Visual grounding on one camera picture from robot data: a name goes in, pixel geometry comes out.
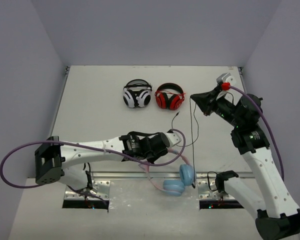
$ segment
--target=red headphones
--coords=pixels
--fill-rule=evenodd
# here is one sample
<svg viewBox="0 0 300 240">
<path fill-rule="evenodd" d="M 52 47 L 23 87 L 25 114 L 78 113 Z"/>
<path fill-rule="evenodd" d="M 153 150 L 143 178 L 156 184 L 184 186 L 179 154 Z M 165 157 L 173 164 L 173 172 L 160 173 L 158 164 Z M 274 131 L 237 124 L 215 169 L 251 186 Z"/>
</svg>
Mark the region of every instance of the red headphones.
<svg viewBox="0 0 300 240">
<path fill-rule="evenodd" d="M 175 90 L 179 92 L 179 94 L 166 91 L 166 89 Z M 185 93 L 182 88 L 175 83 L 164 83 L 156 90 L 155 100 L 162 109 L 177 110 L 185 100 Z"/>
</svg>

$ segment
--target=black headband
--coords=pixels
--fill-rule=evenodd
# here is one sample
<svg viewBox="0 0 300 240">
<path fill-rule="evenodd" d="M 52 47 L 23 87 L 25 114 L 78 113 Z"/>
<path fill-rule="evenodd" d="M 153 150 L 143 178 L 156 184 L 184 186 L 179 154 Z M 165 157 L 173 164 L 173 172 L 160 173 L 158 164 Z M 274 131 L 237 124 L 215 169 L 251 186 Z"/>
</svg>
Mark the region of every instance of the black headband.
<svg viewBox="0 0 300 240">
<path fill-rule="evenodd" d="M 128 89 L 128 88 L 137 88 L 137 87 L 145 87 L 145 88 L 150 88 L 150 90 L 152 91 L 152 86 L 143 79 L 134 79 L 129 81 L 124 87 L 123 89 Z"/>
<path fill-rule="evenodd" d="M 158 91 L 163 91 L 166 89 L 175 90 L 175 91 L 179 92 L 180 94 L 184 93 L 184 91 L 182 90 L 182 88 L 179 85 L 177 85 L 175 83 L 171 83 L 171 82 L 162 84 L 161 86 L 158 87 L 158 89 L 156 91 L 158 92 Z"/>
</svg>

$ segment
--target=red connector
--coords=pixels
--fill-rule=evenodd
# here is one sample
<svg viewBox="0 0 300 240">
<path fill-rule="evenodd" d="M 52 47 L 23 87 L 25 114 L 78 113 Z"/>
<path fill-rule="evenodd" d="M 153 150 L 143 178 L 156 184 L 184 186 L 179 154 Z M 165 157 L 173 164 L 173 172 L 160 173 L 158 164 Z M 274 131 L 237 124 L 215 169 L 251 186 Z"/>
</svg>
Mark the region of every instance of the red connector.
<svg viewBox="0 0 300 240">
<path fill-rule="evenodd" d="M 230 82 L 222 83 L 221 88 L 223 91 L 228 91 L 230 89 Z"/>
</svg>

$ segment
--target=gray wall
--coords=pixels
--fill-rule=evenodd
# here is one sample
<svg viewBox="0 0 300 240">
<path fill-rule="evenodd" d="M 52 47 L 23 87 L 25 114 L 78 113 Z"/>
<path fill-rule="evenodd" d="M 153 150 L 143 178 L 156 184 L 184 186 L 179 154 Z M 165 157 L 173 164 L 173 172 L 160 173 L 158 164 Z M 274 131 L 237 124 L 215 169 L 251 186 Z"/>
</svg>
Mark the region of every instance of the gray wall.
<svg viewBox="0 0 300 240">
<path fill-rule="evenodd" d="M 243 66 L 281 0 L 32 0 L 67 65 Z"/>
<path fill-rule="evenodd" d="M 283 0 L 244 68 L 283 157 L 286 185 L 300 205 L 300 0 Z"/>
<path fill-rule="evenodd" d="M 0 0 L 0 161 L 14 147 L 46 138 L 63 73 L 32 3 Z M 25 183 L 34 170 L 34 149 L 8 160 L 9 180 Z M 8 238 L 21 194 L 0 180 L 0 240 Z"/>
</svg>

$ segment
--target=black and white headphones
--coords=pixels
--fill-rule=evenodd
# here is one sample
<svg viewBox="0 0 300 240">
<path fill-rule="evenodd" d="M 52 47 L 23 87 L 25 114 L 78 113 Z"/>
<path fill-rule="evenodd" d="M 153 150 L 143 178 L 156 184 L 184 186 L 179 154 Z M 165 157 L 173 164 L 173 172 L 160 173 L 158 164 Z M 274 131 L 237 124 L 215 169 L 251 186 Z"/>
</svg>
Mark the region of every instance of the black and white headphones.
<svg viewBox="0 0 300 240">
<path fill-rule="evenodd" d="M 132 88 L 146 88 L 137 91 Z M 151 100 L 152 86 L 143 79 L 134 79 L 128 82 L 123 88 L 123 100 L 129 108 L 147 106 Z"/>
</svg>

